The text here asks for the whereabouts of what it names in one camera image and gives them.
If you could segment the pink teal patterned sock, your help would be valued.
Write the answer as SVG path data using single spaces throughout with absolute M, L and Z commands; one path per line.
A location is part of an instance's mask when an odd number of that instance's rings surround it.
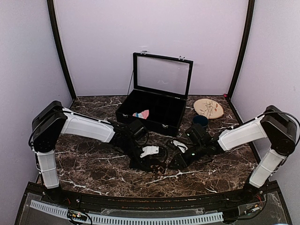
M 141 119 L 147 119 L 149 116 L 150 111 L 149 110 L 144 110 L 142 112 L 135 112 L 133 113 L 132 116 L 137 117 L 137 118 L 141 118 Z

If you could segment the brown argyle sock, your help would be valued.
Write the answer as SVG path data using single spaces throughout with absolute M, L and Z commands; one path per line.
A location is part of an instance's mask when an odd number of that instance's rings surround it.
M 151 166 L 152 173 L 154 174 L 164 174 L 165 173 L 165 167 L 162 165 L 152 165 Z

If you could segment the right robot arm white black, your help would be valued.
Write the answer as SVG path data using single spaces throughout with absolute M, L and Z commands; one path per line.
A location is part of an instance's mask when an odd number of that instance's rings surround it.
M 252 171 L 247 187 L 240 191 L 239 199 L 250 203 L 257 196 L 257 189 L 295 151 L 300 142 L 299 120 L 270 105 L 266 110 L 237 127 L 225 129 L 211 136 L 201 125 L 195 124 L 186 130 L 192 146 L 183 153 L 176 154 L 168 167 L 181 170 L 203 156 L 219 155 L 246 143 L 267 139 L 270 147 L 258 166 Z

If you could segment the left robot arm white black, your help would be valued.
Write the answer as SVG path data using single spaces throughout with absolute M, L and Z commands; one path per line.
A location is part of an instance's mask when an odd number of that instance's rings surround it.
M 60 101 L 53 101 L 32 121 L 28 145 L 36 154 L 47 195 L 55 204 L 66 201 L 66 193 L 59 189 L 54 156 L 61 134 L 91 138 L 118 147 L 130 158 L 132 168 L 152 171 L 150 158 L 142 155 L 143 147 L 138 143 L 148 134 L 139 120 L 130 124 L 99 120 L 73 112 L 63 107 Z

